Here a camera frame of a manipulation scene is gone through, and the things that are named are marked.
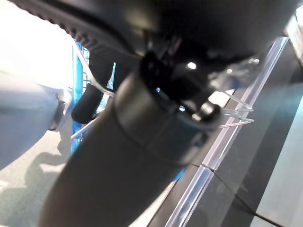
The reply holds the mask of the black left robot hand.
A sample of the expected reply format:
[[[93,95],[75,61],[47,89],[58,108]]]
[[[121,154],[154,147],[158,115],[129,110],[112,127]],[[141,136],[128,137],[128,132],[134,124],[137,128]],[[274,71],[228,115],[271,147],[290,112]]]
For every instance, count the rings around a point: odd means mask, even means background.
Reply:
[[[17,0],[91,52],[132,65],[53,185],[41,227],[125,227],[223,119],[216,90],[245,87],[296,0]]]

